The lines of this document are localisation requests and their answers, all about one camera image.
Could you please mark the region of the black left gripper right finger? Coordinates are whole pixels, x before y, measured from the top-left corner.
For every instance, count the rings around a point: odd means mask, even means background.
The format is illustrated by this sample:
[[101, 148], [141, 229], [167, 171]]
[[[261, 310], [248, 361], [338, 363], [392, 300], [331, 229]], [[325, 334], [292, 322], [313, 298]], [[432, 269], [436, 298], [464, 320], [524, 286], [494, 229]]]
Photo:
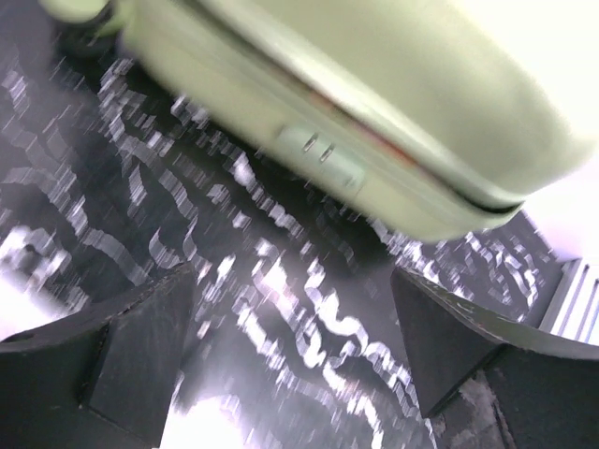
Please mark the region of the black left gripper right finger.
[[440, 447], [597, 447], [597, 347], [512, 322], [402, 268], [391, 287], [420, 413]]

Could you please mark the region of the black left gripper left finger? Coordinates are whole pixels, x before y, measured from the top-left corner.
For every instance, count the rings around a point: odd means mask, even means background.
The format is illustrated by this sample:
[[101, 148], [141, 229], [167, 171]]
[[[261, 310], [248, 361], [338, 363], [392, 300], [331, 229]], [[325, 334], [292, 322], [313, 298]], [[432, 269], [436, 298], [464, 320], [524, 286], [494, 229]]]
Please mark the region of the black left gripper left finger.
[[4, 448], [160, 446], [191, 321], [189, 263], [1, 343]]

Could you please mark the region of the green hard-shell suitcase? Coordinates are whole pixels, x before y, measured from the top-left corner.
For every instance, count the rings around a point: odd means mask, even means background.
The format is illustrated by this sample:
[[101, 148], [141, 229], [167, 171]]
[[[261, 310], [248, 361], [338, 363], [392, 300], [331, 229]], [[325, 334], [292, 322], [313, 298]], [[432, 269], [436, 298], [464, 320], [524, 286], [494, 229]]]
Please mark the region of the green hard-shell suitcase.
[[594, 1], [46, 1], [160, 84], [424, 241], [509, 222], [598, 150]]

